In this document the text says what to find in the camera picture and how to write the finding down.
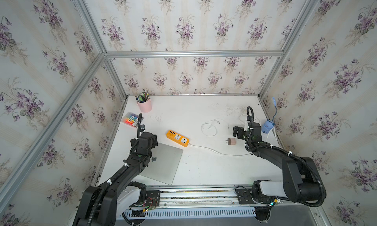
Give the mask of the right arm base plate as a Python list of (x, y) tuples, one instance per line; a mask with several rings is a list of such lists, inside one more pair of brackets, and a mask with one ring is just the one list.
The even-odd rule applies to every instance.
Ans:
[(238, 186), (235, 188), (235, 193), (239, 204), (275, 204), (275, 198), (273, 196), (263, 195), (261, 190), (255, 186), (251, 188)]

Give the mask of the orange power strip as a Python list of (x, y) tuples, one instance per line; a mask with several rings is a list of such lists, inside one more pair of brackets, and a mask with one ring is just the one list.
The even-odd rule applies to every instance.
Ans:
[(174, 141), (175, 143), (177, 143), (177, 144), (179, 144), (183, 147), (187, 147), (189, 145), (189, 142), (190, 142), (190, 140), (188, 138), (186, 138), (185, 136), (182, 136), (181, 134), (179, 134), (175, 131), (172, 131), (172, 130), (167, 131), (166, 137), (169, 140)]

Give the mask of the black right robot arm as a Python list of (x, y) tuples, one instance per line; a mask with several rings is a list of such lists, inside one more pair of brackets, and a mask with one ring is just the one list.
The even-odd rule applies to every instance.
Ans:
[(254, 181), (249, 195), (257, 204), (255, 218), (259, 222), (268, 221), (272, 208), (280, 200), (320, 207), (327, 192), (314, 160), (296, 156), (291, 151), (263, 141), (262, 126), (254, 120), (254, 110), (248, 106), (244, 127), (235, 126), (233, 136), (245, 141), (248, 154), (267, 160), (282, 171), (281, 181)]

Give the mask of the silver laptop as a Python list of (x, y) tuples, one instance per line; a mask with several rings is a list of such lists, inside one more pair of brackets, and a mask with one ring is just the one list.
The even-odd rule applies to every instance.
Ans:
[(159, 143), (152, 149), (152, 157), (148, 167), (141, 176), (162, 182), (168, 185), (173, 183), (183, 150), (170, 145)]

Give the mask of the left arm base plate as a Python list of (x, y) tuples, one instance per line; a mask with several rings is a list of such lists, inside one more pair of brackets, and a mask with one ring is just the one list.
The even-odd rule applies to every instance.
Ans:
[(131, 207), (156, 207), (160, 205), (161, 191), (147, 190), (144, 197), (137, 203), (131, 205)]

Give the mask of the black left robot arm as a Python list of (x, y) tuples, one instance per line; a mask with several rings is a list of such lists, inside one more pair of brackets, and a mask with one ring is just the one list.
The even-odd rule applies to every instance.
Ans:
[(116, 219), (126, 207), (118, 211), (118, 201), (127, 187), (140, 190), (140, 183), (132, 180), (148, 167), (152, 149), (158, 146), (157, 136), (145, 131), (141, 124), (143, 114), (137, 120), (136, 138), (131, 140), (131, 150), (123, 166), (108, 180), (94, 187), (88, 187), (81, 198), (74, 226), (114, 226)]

